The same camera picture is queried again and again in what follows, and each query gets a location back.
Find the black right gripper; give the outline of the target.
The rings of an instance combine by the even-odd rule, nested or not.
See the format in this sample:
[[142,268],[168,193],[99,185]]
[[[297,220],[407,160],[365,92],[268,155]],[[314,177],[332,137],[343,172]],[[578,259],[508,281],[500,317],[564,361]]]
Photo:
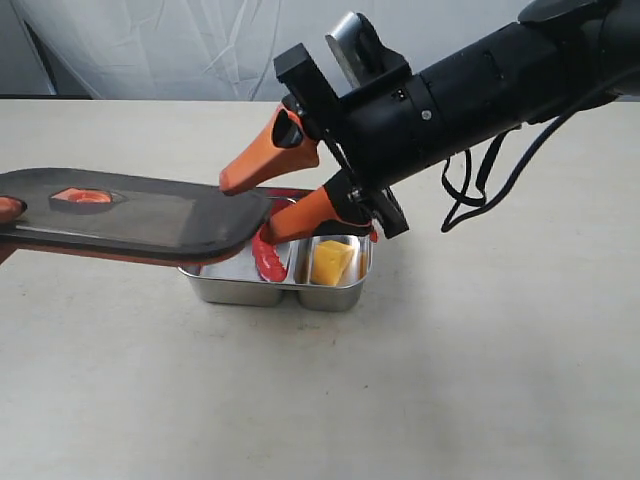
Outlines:
[[430,95],[413,74],[338,96],[303,44],[274,60],[289,91],[258,136],[219,175],[225,195],[319,165],[318,140],[340,169],[324,185],[273,214],[262,227],[270,245],[331,235],[378,240],[409,229],[391,187],[425,169],[425,133],[436,118]]

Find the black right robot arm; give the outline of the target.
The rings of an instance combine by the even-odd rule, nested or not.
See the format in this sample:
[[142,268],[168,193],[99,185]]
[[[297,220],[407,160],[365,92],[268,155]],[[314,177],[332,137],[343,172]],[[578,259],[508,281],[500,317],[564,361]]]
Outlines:
[[274,61],[287,88],[269,124],[220,174],[228,195],[317,166],[325,144],[339,171],[276,213],[272,244],[320,235],[387,238],[408,228],[392,186],[475,145],[489,147],[478,193],[451,188],[470,216],[498,204],[484,192],[506,135],[523,124],[557,130],[575,113],[639,91],[639,5],[635,1],[534,1],[518,19],[434,65],[413,72],[360,13],[326,37],[351,89],[338,96],[303,45]]

